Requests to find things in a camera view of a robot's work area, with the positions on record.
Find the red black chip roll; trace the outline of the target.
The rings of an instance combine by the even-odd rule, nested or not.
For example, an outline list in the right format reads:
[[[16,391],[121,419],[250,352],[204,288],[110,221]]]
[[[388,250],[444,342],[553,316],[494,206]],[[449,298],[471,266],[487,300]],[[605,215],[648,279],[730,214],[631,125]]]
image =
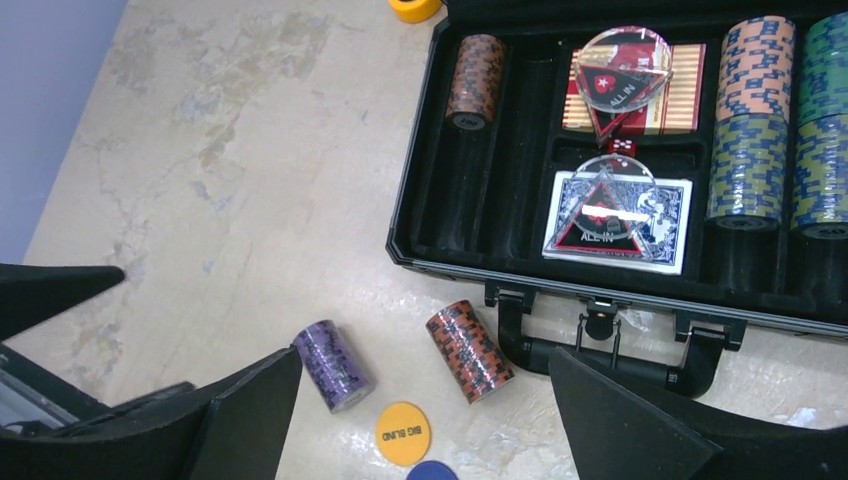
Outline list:
[[[468,300],[437,311],[425,326],[469,404],[490,396],[515,377]]]

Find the purple poker chip roll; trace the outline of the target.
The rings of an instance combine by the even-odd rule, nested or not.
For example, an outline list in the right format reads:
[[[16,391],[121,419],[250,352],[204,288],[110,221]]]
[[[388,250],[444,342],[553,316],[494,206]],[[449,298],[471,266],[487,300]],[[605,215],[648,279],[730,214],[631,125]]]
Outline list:
[[[332,414],[351,408],[374,390],[358,355],[333,320],[320,320],[305,327],[293,344]]]

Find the brown poker chip roll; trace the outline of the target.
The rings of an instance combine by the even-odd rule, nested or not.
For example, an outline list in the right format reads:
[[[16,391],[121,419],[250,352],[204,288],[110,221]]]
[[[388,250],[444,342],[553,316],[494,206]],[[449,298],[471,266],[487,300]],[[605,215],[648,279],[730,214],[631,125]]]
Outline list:
[[[506,46],[493,35],[461,40],[445,112],[453,126],[478,131],[493,122],[505,55]]]

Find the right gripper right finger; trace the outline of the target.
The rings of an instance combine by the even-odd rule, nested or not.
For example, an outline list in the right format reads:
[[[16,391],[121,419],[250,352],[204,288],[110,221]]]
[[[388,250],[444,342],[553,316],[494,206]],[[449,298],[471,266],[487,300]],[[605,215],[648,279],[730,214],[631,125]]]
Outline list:
[[[770,423],[556,349],[549,374],[582,479],[844,479],[847,429]]]

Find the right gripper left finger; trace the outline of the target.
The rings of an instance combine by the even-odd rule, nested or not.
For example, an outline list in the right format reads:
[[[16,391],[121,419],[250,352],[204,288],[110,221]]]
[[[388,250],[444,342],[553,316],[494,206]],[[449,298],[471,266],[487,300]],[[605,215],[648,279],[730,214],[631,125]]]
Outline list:
[[[215,383],[182,382],[114,407],[1,351],[5,479],[271,479],[301,361],[286,347]]]

